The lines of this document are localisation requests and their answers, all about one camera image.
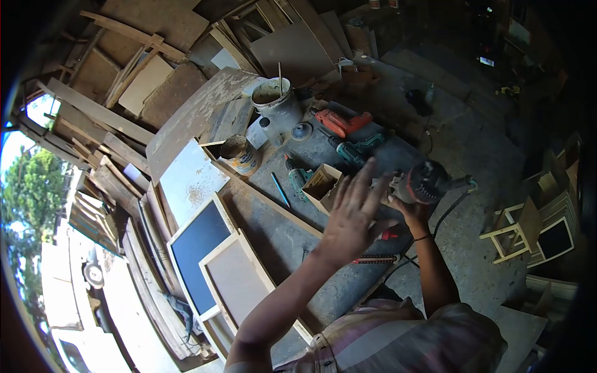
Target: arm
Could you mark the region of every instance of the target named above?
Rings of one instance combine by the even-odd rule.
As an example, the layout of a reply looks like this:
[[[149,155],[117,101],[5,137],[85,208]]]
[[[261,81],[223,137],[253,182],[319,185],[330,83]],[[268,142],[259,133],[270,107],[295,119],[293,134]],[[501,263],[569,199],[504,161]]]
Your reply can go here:
[[[270,348],[288,332],[315,292],[338,269],[359,257],[383,229],[396,223],[384,221],[369,227],[391,178],[384,177],[370,190],[374,169],[371,158],[354,180],[343,180],[323,238],[300,267],[242,322],[226,366],[242,361],[270,365]]]
[[[459,303],[458,288],[439,252],[427,223],[427,206],[407,205],[398,198],[392,205],[404,215],[415,241],[418,264],[421,267],[421,292],[427,318],[443,306]]]

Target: person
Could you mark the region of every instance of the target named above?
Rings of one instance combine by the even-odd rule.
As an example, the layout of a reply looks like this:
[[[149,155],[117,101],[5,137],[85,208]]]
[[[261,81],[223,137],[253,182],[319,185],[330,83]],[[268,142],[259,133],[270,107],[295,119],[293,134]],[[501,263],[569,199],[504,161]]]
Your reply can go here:
[[[358,258],[395,222],[371,226],[391,179],[371,189],[375,160],[338,187],[323,237],[300,267],[247,316],[238,328],[225,373],[271,372],[270,348],[292,327],[315,292]],[[507,344],[497,325],[460,302],[456,283],[427,225],[427,209],[398,199],[393,206],[415,240],[427,320],[410,298],[389,288],[328,326],[304,353],[275,372],[490,372]]]

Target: orange drill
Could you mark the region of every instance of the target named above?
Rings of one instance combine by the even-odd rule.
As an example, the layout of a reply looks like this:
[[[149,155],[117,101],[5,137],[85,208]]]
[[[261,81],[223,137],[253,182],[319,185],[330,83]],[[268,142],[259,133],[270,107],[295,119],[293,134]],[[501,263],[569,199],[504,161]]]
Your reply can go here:
[[[312,107],[309,112],[315,116],[315,119],[317,119],[319,123],[329,128],[341,138],[345,138],[346,135],[360,130],[373,120],[373,115],[368,112],[364,112],[361,116],[352,117],[348,121],[330,109],[318,111],[316,108]]]

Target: plaid shirt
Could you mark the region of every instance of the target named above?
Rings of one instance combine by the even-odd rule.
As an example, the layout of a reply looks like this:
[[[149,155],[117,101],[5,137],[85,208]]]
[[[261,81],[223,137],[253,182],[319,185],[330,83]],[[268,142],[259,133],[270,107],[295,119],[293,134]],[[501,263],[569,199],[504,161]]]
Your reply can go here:
[[[497,325],[455,303],[428,320],[413,306],[373,299],[314,336],[304,353],[274,372],[494,372],[507,349]],[[225,373],[265,372],[256,362],[239,362]]]

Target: concrete floor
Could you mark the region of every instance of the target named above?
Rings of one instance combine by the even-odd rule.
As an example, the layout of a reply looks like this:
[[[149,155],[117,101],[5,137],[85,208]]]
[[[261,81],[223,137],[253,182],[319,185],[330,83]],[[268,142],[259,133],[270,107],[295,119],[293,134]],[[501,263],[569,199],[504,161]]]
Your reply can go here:
[[[433,60],[433,50],[433,45],[427,46],[424,57]],[[445,48],[438,47],[436,50],[437,63],[440,60],[445,62]],[[456,56],[451,58],[454,61],[444,63],[444,68],[447,68],[446,65],[461,70],[475,68],[466,61],[458,64]],[[361,104],[369,106],[369,110],[374,111],[377,107],[385,113],[389,108],[394,108],[390,117],[410,118],[411,121],[418,121],[419,125],[424,124],[426,119],[418,117],[413,108],[405,103],[404,92],[412,88],[420,88],[425,92],[430,82],[384,63],[375,62],[373,66],[382,79],[371,95],[372,100]],[[462,75],[462,71],[450,73]],[[483,78],[481,74],[467,74]],[[491,104],[502,107],[504,114],[509,110],[503,96],[496,96]],[[525,290],[528,256],[525,254],[493,264],[497,251],[490,240],[481,240],[479,234],[486,216],[492,214],[494,209],[500,205],[521,203],[528,195],[527,189],[531,185],[520,185],[519,182],[524,155],[506,137],[505,123],[503,128],[488,125],[486,117],[439,88],[435,88],[433,108],[435,114],[429,121],[433,147],[429,137],[423,133],[419,149],[426,153],[432,147],[429,157],[443,164],[449,174],[453,177],[470,174],[479,184],[479,189],[463,200],[443,221],[436,242],[454,276],[462,302],[492,317],[499,305]],[[398,126],[404,126],[404,122],[398,123]],[[440,216],[461,192],[448,192],[440,201],[429,220],[431,229],[435,228]],[[407,256],[415,254],[412,247]],[[386,285],[402,297],[411,297],[415,306],[423,310],[419,279],[419,269],[407,264],[398,269]]]

